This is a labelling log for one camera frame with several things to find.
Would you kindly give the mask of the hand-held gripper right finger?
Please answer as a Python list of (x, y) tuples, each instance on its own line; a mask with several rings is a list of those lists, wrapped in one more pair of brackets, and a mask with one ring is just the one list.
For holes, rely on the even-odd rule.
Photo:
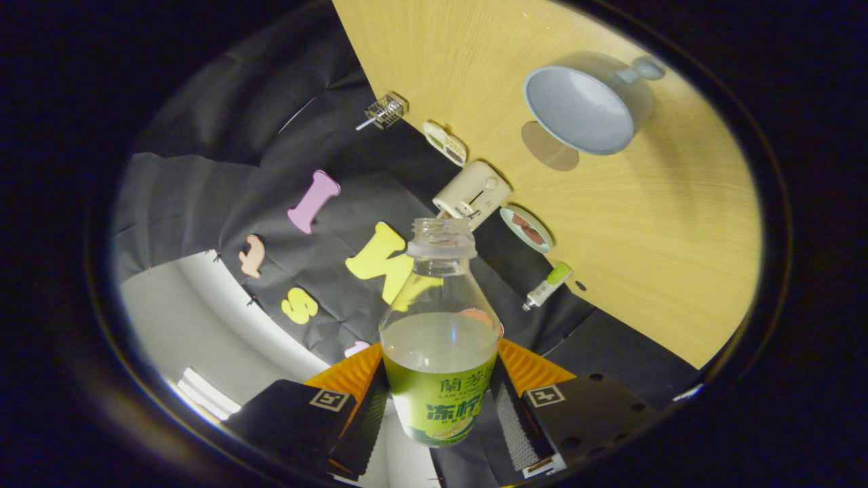
[(595, 462), (661, 415), (608, 375), (570, 373), (506, 339), (490, 387), (509, 457), (527, 479)]

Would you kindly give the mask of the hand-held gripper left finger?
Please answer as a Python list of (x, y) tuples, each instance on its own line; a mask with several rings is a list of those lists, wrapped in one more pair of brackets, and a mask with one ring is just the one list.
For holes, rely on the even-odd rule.
[(375, 343), (304, 383), (273, 382), (225, 424), (288, 466), (357, 480), (367, 472), (388, 392)]

